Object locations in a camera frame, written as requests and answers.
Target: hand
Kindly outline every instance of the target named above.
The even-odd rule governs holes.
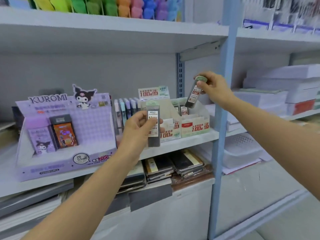
[[[203,90],[203,93],[208,94],[211,101],[228,110],[228,106],[236,97],[228,87],[225,78],[210,71],[202,72],[198,76],[204,76],[208,79],[207,83],[197,82],[197,86]]]
[[[147,112],[139,111],[135,113],[125,123],[122,140],[118,147],[118,151],[125,153],[135,164],[139,160],[142,150],[148,142],[149,131],[157,123],[156,118],[147,120]],[[164,133],[165,129],[160,128],[160,133]]]

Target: plastic bin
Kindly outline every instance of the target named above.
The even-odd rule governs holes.
[[[226,137],[223,166],[235,168],[248,164],[261,156],[262,147],[248,133]]]

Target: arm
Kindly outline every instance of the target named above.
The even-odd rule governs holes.
[[[123,180],[138,162],[149,131],[157,122],[155,118],[146,122],[145,117],[146,111],[140,111],[126,121],[114,156],[23,240],[89,240],[92,237]]]
[[[213,72],[198,82],[210,99],[233,114],[288,173],[320,200],[320,135],[238,99],[225,79]]]

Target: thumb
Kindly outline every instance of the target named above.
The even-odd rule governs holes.
[[[211,87],[210,87],[208,84],[206,84],[205,82],[203,82],[203,81],[198,81],[198,82],[197,82],[197,86],[198,86],[199,88],[201,88],[203,91],[205,91],[206,94],[209,94],[209,93],[210,93]]]
[[[140,130],[142,131],[142,133],[144,135],[148,135],[149,131],[152,129],[152,127],[154,127],[154,125],[157,123],[157,118],[153,117],[148,119],[145,124],[140,128]]]

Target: left hand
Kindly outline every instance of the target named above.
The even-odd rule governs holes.
[[[147,120],[146,111],[139,111],[135,113],[125,123],[118,151],[120,153],[124,153],[126,157],[130,157],[133,163],[137,163],[142,150],[148,142],[149,131],[156,123],[156,118],[150,118]],[[164,132],[165,129],[160,128],[160,133]]]

